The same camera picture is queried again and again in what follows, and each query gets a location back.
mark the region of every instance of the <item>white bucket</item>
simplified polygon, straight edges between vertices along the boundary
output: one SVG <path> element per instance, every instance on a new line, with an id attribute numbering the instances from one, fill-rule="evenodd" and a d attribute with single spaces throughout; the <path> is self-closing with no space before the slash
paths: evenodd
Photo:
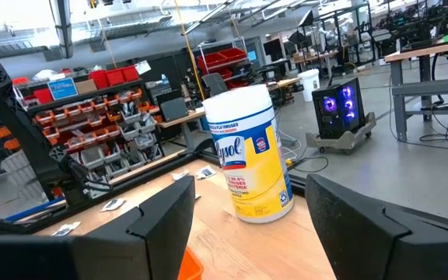
<path id="1" fill-rule="evenodd" d="M 203 102 L 238 218 L 272 222 L 293 206 L 271 97 L 248 86 Z"/>
<path id="2" fill-rule="evenodd" d="M 319 89 L 319 70 L 312 69 L 299 74 L 303 85 L 303 100 L 305 102 L 312 101 L 312 92 Z"/>

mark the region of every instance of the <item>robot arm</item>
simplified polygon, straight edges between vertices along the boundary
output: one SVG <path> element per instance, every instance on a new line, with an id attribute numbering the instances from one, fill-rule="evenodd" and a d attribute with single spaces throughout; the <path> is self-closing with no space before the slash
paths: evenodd
<path id="1" fill-rule="evenodd" d="M 16 102 L 12 91 L 12 80 L 0 64 L 0 120 L 18 139 L 48 199 L 54 198 L 51 188 L 61 187 L 69 205 L 84 201 L 83 180 L 87 172 L 74 164 L 63 147 L 50 147 L 41 130 Z"/>

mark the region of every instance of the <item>computer tower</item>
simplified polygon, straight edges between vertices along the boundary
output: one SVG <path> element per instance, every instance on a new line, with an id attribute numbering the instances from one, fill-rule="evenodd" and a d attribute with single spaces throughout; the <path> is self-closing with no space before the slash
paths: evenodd
<path id="1" fill-rule="evenodd" d="M 346 131 L 356 132 L 366 124 L 357 78 L 312 92 L 319 136 L 340 138 Z"/>

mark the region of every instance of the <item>blue sign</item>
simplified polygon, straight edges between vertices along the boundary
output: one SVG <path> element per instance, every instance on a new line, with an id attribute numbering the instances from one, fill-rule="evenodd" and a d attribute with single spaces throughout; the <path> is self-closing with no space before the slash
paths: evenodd
<path id="1" fill-rule="evenodd" d="M 54 100 L 76 96 L 78 94 L 74 79 L 72 78 L 49 82 L 47 87 L 49 87 Z"/>

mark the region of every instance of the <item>ceiling light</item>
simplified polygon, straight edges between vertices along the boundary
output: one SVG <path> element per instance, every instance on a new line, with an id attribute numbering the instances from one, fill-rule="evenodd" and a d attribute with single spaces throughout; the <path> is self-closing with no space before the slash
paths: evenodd
<path id="1" fill-rule="evenodd" d="M 221 5 L 219 5 L 219 7 L 213 9 L 211 12 L 209 12 L 207 15 L 205 15 L 202 19 L 198 20 L 196 23 L 194 23 L 192 26 L 190 26 L 186 32 L 182 33 L 181 35 L 188 35 L 191 31 L 193 31 L 194 29 L 196 29 L 197 27 L 199 27 L 202 23 L 204 23 L 206 20 L 210 19 L 211 17 L 215 16 L 216 14 L 218 14 L 220 11 L 222 11 L 225 7 L 227 7 L 228 5 L 231 5 L 231 3 L 233 3 L 236 0 L 227 0 L 224 3 L 222 3 Z"/>
<path id="2" fill-rule="evenodd" d="M 196 22 L 196 23 L 194 23 L 192 26 L 190 26 L 188 29 L 186 29 L 185 30 L 185 32 L 184 32 L 184 34 L 188 34 L 188 33 L 190 33 L 191 31 L 193 31 L 193 30 L 195 30 L 197 27 L 199 27 L 200 26 L 200 22 Z"/>

